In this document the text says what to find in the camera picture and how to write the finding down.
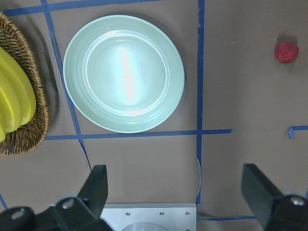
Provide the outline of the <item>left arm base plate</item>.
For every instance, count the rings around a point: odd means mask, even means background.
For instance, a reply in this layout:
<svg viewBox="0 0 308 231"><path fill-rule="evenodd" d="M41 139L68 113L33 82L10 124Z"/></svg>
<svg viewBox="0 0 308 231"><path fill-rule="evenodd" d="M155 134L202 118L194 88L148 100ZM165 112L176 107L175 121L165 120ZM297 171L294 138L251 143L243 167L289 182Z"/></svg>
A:
<svg viewBox="0 0 308 231"><path fill-rule="evenodd" d="M114 231L196 231L194 203L106 204L101 218Z"/></svg>

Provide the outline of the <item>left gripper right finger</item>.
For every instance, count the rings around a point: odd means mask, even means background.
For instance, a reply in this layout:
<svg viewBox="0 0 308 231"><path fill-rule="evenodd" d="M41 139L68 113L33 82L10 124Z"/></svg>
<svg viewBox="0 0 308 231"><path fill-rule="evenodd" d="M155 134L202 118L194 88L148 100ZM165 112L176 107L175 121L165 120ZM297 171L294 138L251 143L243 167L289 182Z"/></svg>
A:
<svg viewBox="0 0 308 231"><path fill-rule="evenodd" d="M265 231L306 231L308 200L282 193L255 164L244 164L242 196Z"/></svg>

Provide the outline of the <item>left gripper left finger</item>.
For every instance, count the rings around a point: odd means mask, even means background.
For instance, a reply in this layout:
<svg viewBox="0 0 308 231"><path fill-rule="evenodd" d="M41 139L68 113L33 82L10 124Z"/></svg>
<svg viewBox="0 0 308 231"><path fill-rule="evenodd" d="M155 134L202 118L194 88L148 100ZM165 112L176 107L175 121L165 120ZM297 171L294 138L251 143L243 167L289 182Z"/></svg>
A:
<svg viewBox="0 0 308 231"><path fill-rule="evenodd" d="M96 165L77 196L66 197L35 214L27 206L13 207L0 214L2 231L111 231L101 218L108 196L105 165Z"/></svg>

